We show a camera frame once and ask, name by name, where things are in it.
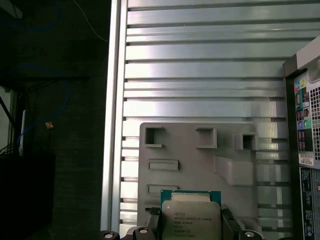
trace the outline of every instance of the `rectangular slot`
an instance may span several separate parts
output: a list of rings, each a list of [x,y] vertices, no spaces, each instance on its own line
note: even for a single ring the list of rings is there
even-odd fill
[[[234,150],[258,150],[258,137],[255,133],[234,133]]]
[[[161,190],[177,190],[179,189],[178,186],[170,186],[170,185],[154,185],[149,184],[146,186],[146,191],[148,194],[159,194]]]
[[[178,171],[179,162],[177,160],[149,160],[149,170]]]
[[[216,149],[217,130],[213,127],[200,126],[196,128],[198,132],[197,149]]]
[[[163,148],[164,145],[161,143],[161,139],[164,135],[164,128],[159,127],[146,127],[145,128],[145,140],[144,144],[147,148]]]
[[[243,149],[255,150],[256,149],[256,136],[254,134],[243,135]]]

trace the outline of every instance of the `label sticker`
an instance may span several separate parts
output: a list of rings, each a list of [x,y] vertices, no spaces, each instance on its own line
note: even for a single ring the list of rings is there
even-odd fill
[[[313,153],[299,153],[299,163],[304,164],[304,165],[313,166],[314,165]]]
[[[312,170],[300,167],[301,208],[303,240],[315,240],[314,203],[312,194]]]

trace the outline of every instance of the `black cable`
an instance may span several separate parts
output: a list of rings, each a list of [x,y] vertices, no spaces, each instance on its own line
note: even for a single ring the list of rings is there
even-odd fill
[[[9,151],[11,151],[13,147],[14,147],[14,143],[8,144],[4,148],[0,149],[0,154],[6,153],[8,151],[7,150],[8,148],[10,148]]]
[[[5,102],[3,101],[2,97],[0,96],[0,105],[2,106],[6,116],[8,117],[9,121],[11,122],[11,124],[13,125],[14,129],[17,129],[15,120],[12,118],[10,112],[8,111],[7,106],[5,105]]]

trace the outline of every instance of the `white cable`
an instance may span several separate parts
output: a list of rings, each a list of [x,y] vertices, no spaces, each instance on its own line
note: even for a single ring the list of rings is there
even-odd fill
[[[90,22],[89,22],[89,20],[88,20],[88,18],[87,18],[86,13],[85,13],[85,12],[83,11],[83,9],[79,6],[79,4],[76,2],[76,0],[73,0],[73,2],[74,2],[74,3],[77,5],[77,7],[81,10],[83,16],[85,17],[86,22],[88,23],[89,27],[92,29],[92,31],[94,32],[94,34],[95,34],[98,38],[100,38],[101,40],[103,40],[103,41],[105,41],[105,42],[108,43],[109,41],[106,40],[106,39],[104,39],[103,37],[101,37],[101,36],[95,31],[95,29],[92,27],[92,25],[90,24]]]

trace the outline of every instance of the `black object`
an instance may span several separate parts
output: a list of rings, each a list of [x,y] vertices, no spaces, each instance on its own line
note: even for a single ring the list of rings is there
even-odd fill
[[[160,240],[159,225],[161,210],[152,207],[146,226],[137,226],[129,229],[121,240]],[[101,231],[99,240],[120,240],[120,235],[114,231]],[[222,210],[222,239],[223,240],[263,240],[259,233],[251,230],[242,230],[229,209]]]
[[[0,155],[1,240],[23,240],[51,223],[55,159],[46,152]]]
[[[305,73],[307,69],[299,70],[297,67],[297,55],[295,54],[288,59],[282,66],[283,81],[285,85],[286,110],[288,122],[288,142],[289,142],[289,166],[290,166],[290,183],[291,183],[291,208],[292,211],[292,231],[294,239],[304,239],[303,213],[301,201],[300,185],[300,165],[297,139],[297,122],[296,122],[296,100],[295,100],[295,83],[297,76]]]

